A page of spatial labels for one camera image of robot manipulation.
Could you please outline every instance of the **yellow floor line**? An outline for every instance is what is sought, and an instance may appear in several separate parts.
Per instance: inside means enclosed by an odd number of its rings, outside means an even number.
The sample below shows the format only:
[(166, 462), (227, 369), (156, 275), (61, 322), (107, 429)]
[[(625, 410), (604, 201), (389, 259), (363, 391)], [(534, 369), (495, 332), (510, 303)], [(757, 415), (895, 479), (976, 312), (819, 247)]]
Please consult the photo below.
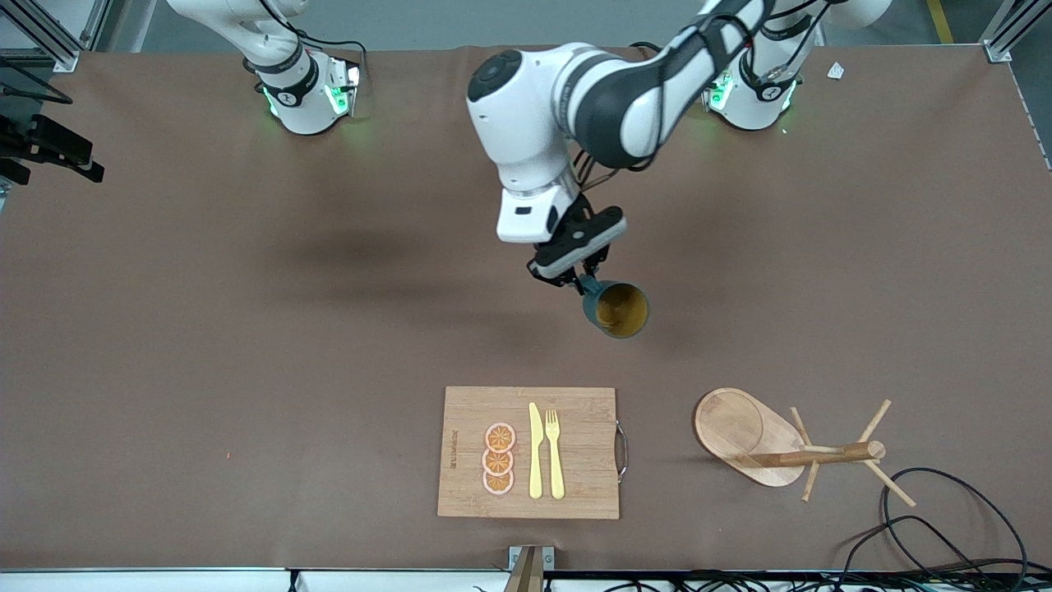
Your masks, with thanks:
[(928, 12), (931, 13), (931, 20), (935, 23), (935, 33), (938, 34), (938, 42), (953, 43), (953, 34), (950, 33), (950, 23), (946, 22), (946, 13), (943, 12), (943, 3), (939, 0), (928, 0)]

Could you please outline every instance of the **dark green cup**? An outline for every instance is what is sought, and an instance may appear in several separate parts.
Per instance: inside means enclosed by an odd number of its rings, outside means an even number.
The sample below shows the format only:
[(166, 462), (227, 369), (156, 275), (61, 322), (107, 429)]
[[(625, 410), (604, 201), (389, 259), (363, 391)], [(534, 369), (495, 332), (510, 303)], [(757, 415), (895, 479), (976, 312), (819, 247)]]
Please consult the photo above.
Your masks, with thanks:
[(642, 289), (624, 281), (578, 278), (585, 294), (582, 306), (588, 322), (603, 333), (627, 340), (643, 330), (650, 319), (650, 303)]

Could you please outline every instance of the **wire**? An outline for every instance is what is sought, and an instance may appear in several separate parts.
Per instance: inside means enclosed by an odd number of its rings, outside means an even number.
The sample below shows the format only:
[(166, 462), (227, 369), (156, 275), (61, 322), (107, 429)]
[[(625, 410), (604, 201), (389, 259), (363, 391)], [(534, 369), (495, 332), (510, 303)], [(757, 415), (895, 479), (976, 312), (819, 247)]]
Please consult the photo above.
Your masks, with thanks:
[(300, 570), (288, 570), (288, 592), (297, 592), (296, 583), (300, 579)]
[(626, 590), (628, 588), (634, 588), (636, 592), (643, 592), (644, 590), (646, 590), (647, 592), (661, 592), (661, 590), (658, 590), (653, 586), (650, 586), (649, 584), (643, 584), (638, 579), (633, 579), (628, 584), (614, 586), (613, 588), (607, 588), (603, 592), (618, 592), (618, 590)]
[(767, 17), (767, 20), (781, 19), (782, 17), (788, 17), (789, 15), (791, 15), (793, 13), (803, 11), (804, 8), (810, 6), (811, 4), (814, 4), (818, 0), (807, 0), (807, 2), (804, 2), (803, 4), (796, 4), (796, 6), (794, 6), (792, 8), (789, 8), (788, 11), (782, 11), (781, 13), (774, 13), (773, 15)]
[[(1019, 549), (1019, 558), (1017, 559), (988, 558), (988, 559), (979, 559), (977, 562), (969, 559), (968, 556), (965, 555), (965, 553), (956, 545), (954, 545), (934, 525), (924, 519), (923, 517), (914, 514), (891, 517), (888, 504), (889, 490), (887, 487), (885, 487), (881, 491), (882, 524), (871, 529), (869, 532), (867, 532), (866, 535), (863, 536), (861, 539), (858, 539), (858, 542), (855, 543), (854, 546), (851, 548), (851, 551), (848, 553), (847, 560), (845, 562), (844, 569), (841, 571), (839, 576), (835, 579), (834, 590), (842, 589), (844, 583), (849, 576), (851, 564), (854, 560), (854, 556), (858, 552), (858, 550), (866, 543), (868, 543), (870, 539), (872, 539), (877, 534), (881, 534), (884, 531), (888, 531), (888, 534), (891, 535), (891, 538), (894, 540), (895, 546), (898, 548), (898, 550), (902, 551), (902, 553), (906, 555), (906, 557), (909, 558), (910, 562), (912, 562), (913, 565), (915, 565), (919, 570), (915, 572), (902, 572), (896, 576), (892, 576), (902, 578), (905, 581), (910, 581), (909, 578), (923, 577), (925, 580), (928, 581), (938, 580), (940, 584), (949, 585), (959, 590), (974, 591), (976, 589), (979, 589), (979, 590), (996, 590), (998, 592), (1000, 591), (1019, 592), (1021, 590), (1028, 589), (1027, 587), (1024, 587), (1024, 584), (1026, 583), (1027, 574), (1031, 569), (1038, 569), (1045, 572), (1052, 573), (1052, 568), (1048, 568), (1040, 564), (1035, 564), (1029, 560), (1027, 555), (1027, 547), (1023, 543), (1023, 538), (1019, 536), (1019, 533), (1015, 529), (1015, 526), (1012, 524), (1011, 520), (1008, 519), (1008, 516), (1005, 515), (1005, 513), (1000, 510), (1000, 508), (998, 508), (993, 502), (990, 501), (990, 498), (984, 495), (979, 490), (975, 489), (974, 486), (945, 471), (939, 471), (937, 469), (930, 469), (927, 467), (914, 467), (912, 469), (904, 469), (892, 475), (891, 481), (896, 482), (903, 475), (908, 475), (910, 473), (929, 473), (937, 475), (939, 477), (943, 477), (945, 479), (957, 484), (958, 486), (968, 490), (972, 495), (978, 497), (987, 507), (993, 510), (993, 512), (997, 515), (1000, 522), (1008, 528), (1009, 532), (1012, 534), (1012, 537), (1015, 539), (1016, 546)], [(910, 552), (909, 549), (906, 548), (906, 545), (903, 543), (902, 538), (898, 535), (898, 532), (896, 532), (895, 530), (895, 525), (905, 522), (918, 523), (925, 528), (927, 528), (932, 534), (938, 537), (938, 539), (950, 551), (952, 551), (953, 554), (957, 556), (958, 559), (960, 559), (960, 563), (942, 568), (929, 568), (924, 564), (922, 564), (916, 558), (916, 556), (912, 552)], [(991, 578), (988, 574), (984, 573), (983, 570), (980, 569), (983, 567), (996, 566), (996, 565), (1019, 566), (1019, 573), (1016, 576), (1015, 581), (1011, 586), (1006, 587), (999, 584), (998, 581)], [(976, 573), (974, 575), (959, 573), (964, 571), (975, 571)], [(910, 587), (916, 588), (914, 584), (915, 583), (910, 581)]]
[(629, 47), (646, 47), (647, 49), (650, 49), (652, 52), (656, 52), (659, 54), (661, 53), (661, 45), (656, 45), (649, 41), (636, 41), (635, 43), (629, 45)]
[(353, 39), (348, 39), (347, 41), (326, 41), (324, 39), (311, 37), (310, 35), (307, 35), (306, 30), (292, 26), (292, 23), (288, 22), (286, 19), (279, 16), (278, 13), (276, 13), (274, 8), (270, 7), (270, 4), (267, 2), (267, 0), (260, 0), (260, 4), (262, 4), (263, 7), (266, 8), (266, 12), (268, 15), (270, 15), (270, 18), (272, 18), (278, 24), (280, 24), (290, 33), (295, 34), (301, 41), (303, 41), (304, 45), (308, 45), (317, 49), (321, 49), (319, 45), (326, 45), (330, 47), (337, 47), (340, 45), (357, 45), (362, 50), (362, 69), (363, 70), (367, 69), (365, 65), (365, 60), (368, 50), (365, 48), (365, 45), (363, 45), (360, 41), (355, 41)]
[(807, 33), (804, 34), (804, 38), (801, 39), (800, 43), (796, 45), (796, 50), (792, 53), (792, 57), (786, 60), (786, 63), (783, 64), (781, 67), (789, 67), (790, 65), (792, 65), (792, 62), (796, 60), (796, 56), (798, 56), (800, 53), (804, 49), (804, 45), (807, 45), (807, 40), (810, 39), (811, 34), (814, 33), (815, 27), (818, 26), (818, 21), (822, 20), (822, 17), (826, 16), (826, 11), (828, 11), (830, 6), (832, 6), (832, 4), (826, 2), (826, 5), (823, 6), (821, 11), (818, 11), (818, 16), (814, 17), (814, 20), (811, 21), (811, 25), (807, 27)]
[(40, 84), (44, 88), (47, 88), (48, 90), (55, 93), (58, 96), (56, 97), (53, 95), (45, 95), (43, 93), (31, 93), (28, 90), (22, 90), (21, 88), (16, 88), (15, 86), (5, 83), (0, 83), (0, 94), (7, 95), (9, 97), (25, 97), (27, 99), (35, 99), (38, 101), (50, 101), (54, 103), (59, 103), (64, 105), (73, 104), (73, 99), (69, 97), (69, 95), (66, 95), (62, 90), (59, 90), (55, 86), (52, 86), (50, 84), (47, 83), (47, 81), (43, 80), (42, 78), (38, 77), (32, 72), (25, 69), (24, 67), (8, 61), (6, 58), (2, 56), (0, 56), (0, 66), (9, 67), (18, 72), (22, 76), (28, 78), (29, 80), (33, 80), (37, 84)]

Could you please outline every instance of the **yellow knife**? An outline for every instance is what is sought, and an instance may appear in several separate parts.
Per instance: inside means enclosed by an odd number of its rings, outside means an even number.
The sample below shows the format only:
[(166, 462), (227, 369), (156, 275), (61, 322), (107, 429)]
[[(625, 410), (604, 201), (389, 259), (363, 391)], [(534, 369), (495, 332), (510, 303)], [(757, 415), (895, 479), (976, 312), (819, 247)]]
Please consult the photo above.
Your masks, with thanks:
[(529, 404), (529, 496), (540, 499), (543, 495), (541, 486), (541, 443), (544, 442), (544, 424), (541, 423), (541, 412), (537, 404)]

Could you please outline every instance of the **wooden peg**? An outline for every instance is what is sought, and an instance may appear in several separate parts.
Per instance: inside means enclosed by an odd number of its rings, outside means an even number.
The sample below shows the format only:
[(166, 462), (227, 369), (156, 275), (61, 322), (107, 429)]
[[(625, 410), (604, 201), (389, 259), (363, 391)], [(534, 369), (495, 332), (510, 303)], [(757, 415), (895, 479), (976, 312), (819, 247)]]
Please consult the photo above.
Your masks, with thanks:
[(800, 417), (800, 412), (796, 411), (795, 407), (790, 407), (789, 412), (792, 413), (792, 421), (796, 423), (796, 431), (800, 432), (800, 437), (803, 438), (805, 446), (811, 446), (811, 437), (807, 435), (807, 430), (804, 429), (804, 421)]
[(811, 490), (814, 489), (814, 481), (818, 478), (818, 464), (811, 463), (811, 470), (807, 472), (807, 483), (804, 485), (804, 502), (811, 501)]
[(857, 442), (864, 443), (868, 441), (870, 436), (873, 435), (873, 430), (876, 430), (876, 425), (881, 423), (881, 420), (884, 420), (884, 414), (888, 412), (889, 407), (891, 407), (891, 402), (888, 400), (884, 400), (884, 403), (881, 404), (881, 409), (876, 410), (876, 415), (874, 415), (873, 419), (869, 421), (869, 424), (866, 426), (866, 429), (863, 430), (862, 435), (858, 436)]
[(897, 495), (903, 502), (905, 502), (907, 506), (909, 506), (910, 508), (916, 508), (917, 503), (913, 502), (912, 497), (906, 495), (906, 492), (903, 491), (903, 488), (898, 487), (898, 484), (891, 481), (891, 477), (889, 477), (887, 473), (882, 471), (881, 468), (877, 467), (872, 461), (863, 461), (863, 464), (869, 467), (870, 471), (873, 471), (873, 474), (876, 475), (878, 479), (884, 482), (884, 485), (888, 486), (888, 489), (894, 492), (894, 494)]
[[(800, 432), (800, 437), (804, 441), (804, 450), (807, 450), (811, 446), (811, 437), (807, 435), (807, 430), (804, 428), (804, 420), (801, 419), (800, 412), (796, 411), (795, 407), (790, 407), (789, 412), (792, 413), (792, 420), (796, 423), (796, 431)], [(811, 468), (807, 472), (807, 484), (804, 485), (804, 495), (801, 497), (804, 502), (811, 501), (811, 490), (814, 489), (814, 482), (818, 478), (818, 464), (811, 463)]]

